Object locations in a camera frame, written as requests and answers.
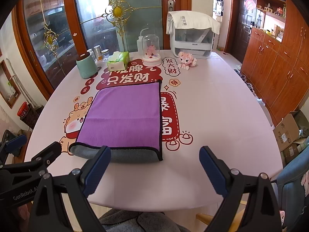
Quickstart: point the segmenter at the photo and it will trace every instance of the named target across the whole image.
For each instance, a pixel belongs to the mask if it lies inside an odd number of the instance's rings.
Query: green tissue package
[[[125,70],[130,61],[129,52],[115,51],[112,56],[109,57],[107,67],[109,71]]]

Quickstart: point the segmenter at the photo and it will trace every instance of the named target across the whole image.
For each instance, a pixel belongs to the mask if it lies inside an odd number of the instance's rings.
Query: glass door
[[[143,31],[156,34],[163,49],[162,0],[75,0],[87,49],[137,51]]]
[[[54,89],[76,65],[78,53],[63,0],[23,0],[34,53]]]

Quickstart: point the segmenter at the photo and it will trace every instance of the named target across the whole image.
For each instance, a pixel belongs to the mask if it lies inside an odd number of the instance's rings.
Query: blue gripper pad
[[[22,134],[10,141],[7,142],[5,151],[7,153],[13,153],[18,148],[21,148],[23,145],[27,143],[27,137],[25,134]]]
[[[216,193],[219,195],[222,195],[223,198],[225,198],[226,195],[228,194],[228,190],[226,189],[226,178],[224,177],[224,175],[222,174],[219,167],[217,166],[215,161],[212,159],[211,155],[209,154],[206,148],[209,149],[209,147],[207,146],[202,147],[200,149],[200,154],[199,154],[200,163],[202,164]]]
[[[93,159],[88,160],[82,167],[81,182],[84,182],[83,193],[87,198],[93,194],[111,161],[111,149],[107,146],[101,147]]]

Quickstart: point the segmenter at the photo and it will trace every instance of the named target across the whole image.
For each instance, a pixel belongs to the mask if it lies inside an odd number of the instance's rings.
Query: basket
[[[39,114],[37,114],[31,104],[28,104],[28,107],[29,110],[27,114],[23,118],[20,118],[20,120],[33,130],[39,119]]]

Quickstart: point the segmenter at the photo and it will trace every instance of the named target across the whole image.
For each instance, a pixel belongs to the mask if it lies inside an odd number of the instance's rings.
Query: glass dome
[[[143,44],[143,60],[146,62],[154,62],[161,59],[160,43],[156,35],[146,35],[142,39]]]

